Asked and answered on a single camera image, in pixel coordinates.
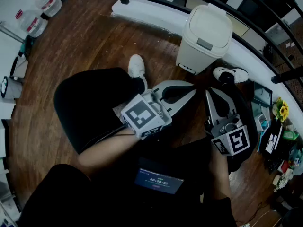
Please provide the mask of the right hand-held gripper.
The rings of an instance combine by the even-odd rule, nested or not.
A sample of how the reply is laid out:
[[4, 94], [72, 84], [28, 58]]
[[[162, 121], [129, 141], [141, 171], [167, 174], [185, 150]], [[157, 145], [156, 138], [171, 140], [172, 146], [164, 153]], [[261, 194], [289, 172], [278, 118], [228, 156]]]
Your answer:
[[234, 156], [248, 149], [247, 126], [243, 124], [233, 100], [223, 91], [210, 87], [205, 91], [211, 128], [208, 136], [222, 155]]

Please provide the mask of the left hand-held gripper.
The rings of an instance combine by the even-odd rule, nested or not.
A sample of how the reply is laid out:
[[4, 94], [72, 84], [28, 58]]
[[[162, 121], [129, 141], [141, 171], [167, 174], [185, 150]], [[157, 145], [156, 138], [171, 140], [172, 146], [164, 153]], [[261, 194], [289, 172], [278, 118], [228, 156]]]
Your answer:
[[145, 139], [172, 123], [176, 115], [195, 95], [194, 84], [182, 80], [166, 80], [137, 94], [121, 111], [123, 122], [135, 136]]

